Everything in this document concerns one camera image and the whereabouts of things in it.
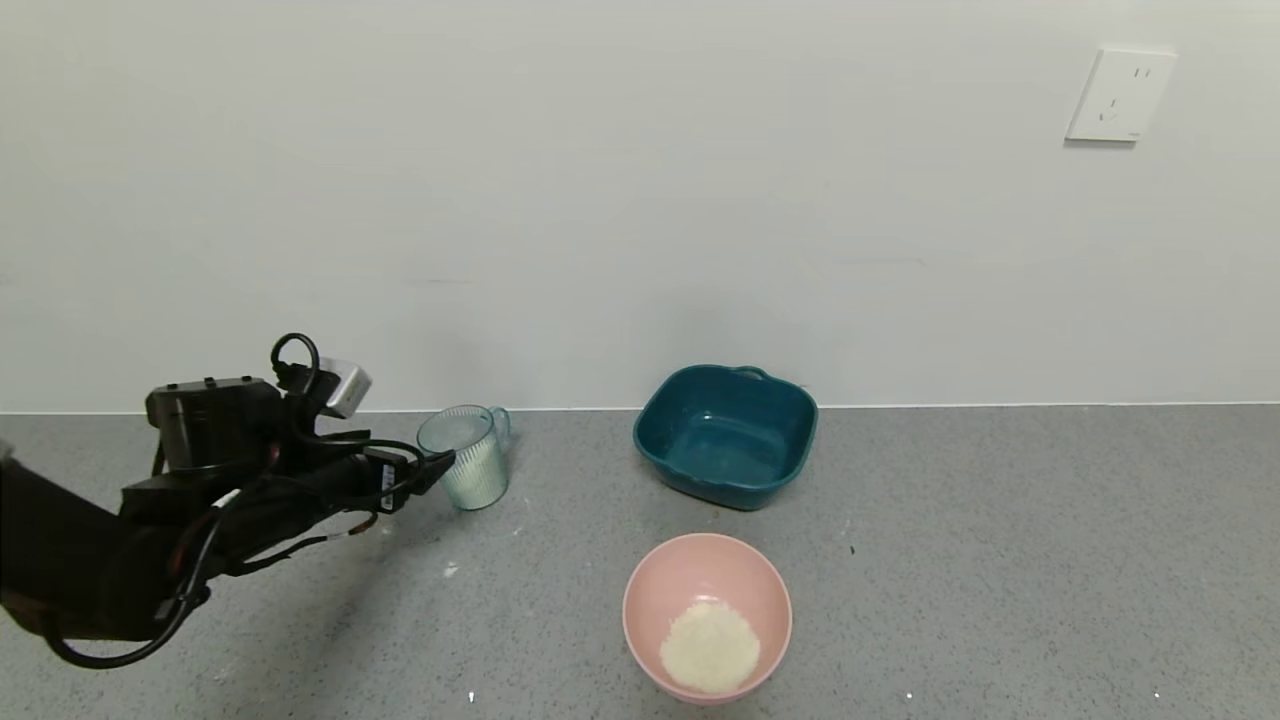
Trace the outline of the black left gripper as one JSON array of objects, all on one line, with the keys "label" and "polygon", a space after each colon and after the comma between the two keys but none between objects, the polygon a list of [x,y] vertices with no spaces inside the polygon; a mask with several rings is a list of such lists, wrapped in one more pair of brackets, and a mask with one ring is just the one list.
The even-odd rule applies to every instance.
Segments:
[{"label": "black left gripper", "polygon": [[456,451],[407,456],[366,448],[328,462],[314,471],[314,487],[342,511],[393,514],[406,497],[425,495],[454,466]]}]

